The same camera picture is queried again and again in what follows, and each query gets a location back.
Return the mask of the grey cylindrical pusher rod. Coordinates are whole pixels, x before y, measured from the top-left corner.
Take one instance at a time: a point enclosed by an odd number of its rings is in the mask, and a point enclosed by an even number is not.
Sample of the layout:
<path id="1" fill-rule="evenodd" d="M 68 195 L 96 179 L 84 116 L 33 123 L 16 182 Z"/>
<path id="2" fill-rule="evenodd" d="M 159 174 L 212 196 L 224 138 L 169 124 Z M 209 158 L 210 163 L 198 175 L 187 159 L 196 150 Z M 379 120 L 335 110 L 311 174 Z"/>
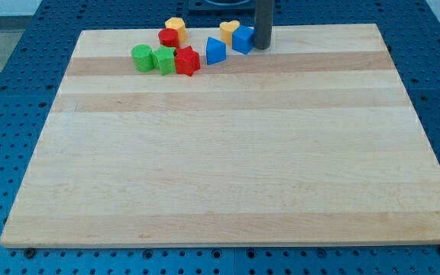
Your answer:
<path id="1" fill-rule="evenodd" d="M 270 47 L 273 27 L 274 0 L 257 0 L 254 15 L 254 47 L 266 50 Z"/>

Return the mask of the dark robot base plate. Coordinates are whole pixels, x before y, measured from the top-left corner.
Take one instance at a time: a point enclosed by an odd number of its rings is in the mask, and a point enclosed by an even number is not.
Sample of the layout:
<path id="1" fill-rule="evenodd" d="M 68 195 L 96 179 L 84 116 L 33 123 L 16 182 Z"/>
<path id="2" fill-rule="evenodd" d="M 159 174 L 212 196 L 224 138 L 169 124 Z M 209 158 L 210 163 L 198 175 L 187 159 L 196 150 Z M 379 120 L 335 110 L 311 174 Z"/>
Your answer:
<path id="1" fill-rule="evenodd" d="M 187 11 L 191 15 L 219 13 L 226 15 L 251 14 L 256 8 L 255 0 L 188 0 Z"/>

